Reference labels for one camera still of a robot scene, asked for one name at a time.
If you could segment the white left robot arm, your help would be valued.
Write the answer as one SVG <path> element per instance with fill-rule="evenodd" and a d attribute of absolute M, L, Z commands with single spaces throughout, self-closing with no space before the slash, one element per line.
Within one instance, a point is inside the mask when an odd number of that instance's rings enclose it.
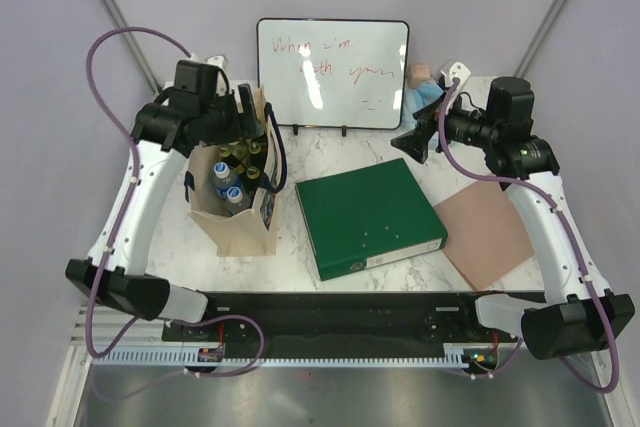
<path fill-rule="evenodd" d="M 258 133 L 247 84 L 231 87 L 222 55 L 191 57 L 175 68 L 174 82 L 125 130 L 130 156 L 103 232 L 86 259 L 69 261 L 65 275 L 98 305 L 138 319 L 175 319 L 198 340 L 219 329 L 206 294 L 148 273 L 152 237 L 171 186 L 198 147 Z"/>

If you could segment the beige canvas tote bag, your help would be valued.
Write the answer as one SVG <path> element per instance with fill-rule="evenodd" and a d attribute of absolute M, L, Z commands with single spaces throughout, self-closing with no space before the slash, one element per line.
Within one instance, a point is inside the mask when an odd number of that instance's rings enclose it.
<path fill-rule="evenodd" d="M 273 107 L 262 87 L 254 106 L 266 134 L 266 158 L 240 174 L 218 146 L 198 146 L 185 173 L 189 215 L 216 244 L 220 257 L 270 256 L 276 253 L 278 194 L 288 164 Z"/>

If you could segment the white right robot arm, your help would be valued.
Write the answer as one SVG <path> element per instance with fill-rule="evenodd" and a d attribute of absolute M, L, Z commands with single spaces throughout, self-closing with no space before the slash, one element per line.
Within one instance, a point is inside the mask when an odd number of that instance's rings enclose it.
<path fill-rule="evenodd" d="M 415 128 L 392 140 L 393 147 L 423 163 L 427 144 L 450 157 L 450 143 L 479 148 L 488 174 L 451 165 L 476 181 L 497 183 L 515 207 L 528 234 L 543 285 L 544 302 L 508 294 L 483 294 L 458 315 L 467 339 L 483 339 L 493 329 L 524 340 L 539 360 L 607 350 L 617 362 L 617 337 L 635 314 L 627 294 L 616 294 L 594 265 L 565 198 L 560 166 L 549 143 L 533 128 L 534 93 L 528 81 L 498 77 L 485 108 L 462 107 L 464 81 L 453 74 L 441 80 L 443 94 L 415 113 Z"/>

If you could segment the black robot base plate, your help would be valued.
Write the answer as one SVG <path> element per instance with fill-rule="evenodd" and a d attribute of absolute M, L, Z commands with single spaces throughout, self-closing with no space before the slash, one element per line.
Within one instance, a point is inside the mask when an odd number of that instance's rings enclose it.
<path fill-rule="evenodd" d="M 436 356 L 444 345 L 505 345 L 513 337 L 481 326 L 475 295 L 454 292 L 234 293 L 209 296 L 206 327 L 166 326 L 162 338 L 221 341 L 232 354 L 274 357 Z"/>

